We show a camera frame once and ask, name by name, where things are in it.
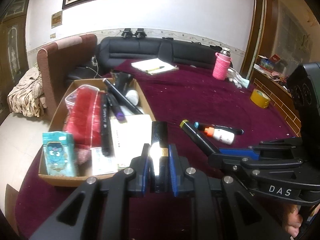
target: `hand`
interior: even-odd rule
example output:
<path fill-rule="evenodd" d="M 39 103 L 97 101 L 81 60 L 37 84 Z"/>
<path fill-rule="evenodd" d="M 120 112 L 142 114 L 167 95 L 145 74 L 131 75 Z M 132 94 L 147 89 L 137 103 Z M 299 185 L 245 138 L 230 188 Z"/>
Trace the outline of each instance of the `hand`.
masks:
<path fill-rule="evenodd" d="M 314 216 L 319 212 L 320 205 L 318 205 L 311 216 Z M 284 205 L 284 215 L 282 220 L 282 226 L 284 230 L 289 233 L 292 237 L 296 237 L 299 233 L 299 228 L 302 224 L 302 216 L 299 215 L 297 205 Z"/>

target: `round table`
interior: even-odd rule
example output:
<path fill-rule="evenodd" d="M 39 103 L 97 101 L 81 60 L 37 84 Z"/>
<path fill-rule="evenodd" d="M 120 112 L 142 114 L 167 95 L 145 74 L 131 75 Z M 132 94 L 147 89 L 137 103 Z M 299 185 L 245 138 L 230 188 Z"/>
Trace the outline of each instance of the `round table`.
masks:
<path fill-rule="evenodd" d="M 208 176 L 221 177 L 207 164 L 207 157 L 180 129 L 183 119 L 207 122 L 244 130 L 232 148 L 246 148 L 262 140 L 294 135 L 282 116 L 270 105 L 262 109 L 250 101 L 253 87 L 238 89 L 233 83 L 218 81 L 212 70 L 179 65 L 178 71 L 148 75 L 131 67 L 127 60 L 117 70 L 135 74 L 158 121 L 168 122 L 169 143 L 178 154 Z M 217 147 L 228 146 L 213 141 Z M 29 238 L 50 214 L 71 194 L 73 188 L 54 187 L 38 177 L 41 150 L 33 160 L 17 198 L 15 215 L 21 235 Z M 130 200 L 129 237 L 144 239 L 190 239 L 189 200 L 171 194 L 148 194 Z"/>

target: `white bottle with orange cap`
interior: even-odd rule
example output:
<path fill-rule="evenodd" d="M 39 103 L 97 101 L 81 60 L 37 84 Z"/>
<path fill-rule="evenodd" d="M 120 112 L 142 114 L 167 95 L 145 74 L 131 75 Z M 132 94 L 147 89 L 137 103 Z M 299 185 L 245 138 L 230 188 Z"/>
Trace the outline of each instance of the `white bottle with orange cap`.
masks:
<path fill-rule="evenodd" d="M 220 142 L 223 142 L 223 143 L 226 143 L 229 145 L 233 143 L 233 140 L 235 138 L 234 133 L 231 133 L 229 131 L 222 130 L 222 129 L 216 129 L 213 127 L 205 128 L 204 133 L 208 137 L 212 137 L 212 138 L 216 139 L 217 141 L 220 141 Z"/>

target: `black couch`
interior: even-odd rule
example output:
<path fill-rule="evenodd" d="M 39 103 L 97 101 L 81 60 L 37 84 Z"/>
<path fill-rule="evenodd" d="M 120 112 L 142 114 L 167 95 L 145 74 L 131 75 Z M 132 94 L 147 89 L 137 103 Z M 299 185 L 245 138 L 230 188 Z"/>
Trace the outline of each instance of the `black couch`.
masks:
<path fill-rule="evenodd" d="M 175 41 L 160 38 L 106 37 L 97 46 L 95 56 L 99 64 L 98 74 L 103 76 L 127 59 L 159 58 L 165 62 L 193 65 L 213 69 L 219 46 L 205 46 L 198 42 Z M 67 76 L 67 84 L 73 80 L 93 78 L 96 67 L 91 62 L 76 67 Z"/>

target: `purple marker cap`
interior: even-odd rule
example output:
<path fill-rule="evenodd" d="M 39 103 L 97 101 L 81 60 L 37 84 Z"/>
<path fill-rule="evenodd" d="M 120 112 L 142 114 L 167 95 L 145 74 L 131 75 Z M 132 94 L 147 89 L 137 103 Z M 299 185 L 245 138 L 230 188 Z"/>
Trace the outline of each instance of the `purple marker cap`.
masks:
<path fill-rule="evenodd" d="M 118 121 L 123 121 L 125 119 L 124 114 L 123 113 L 118 113 L 116 115 L 116 118 Z"/>

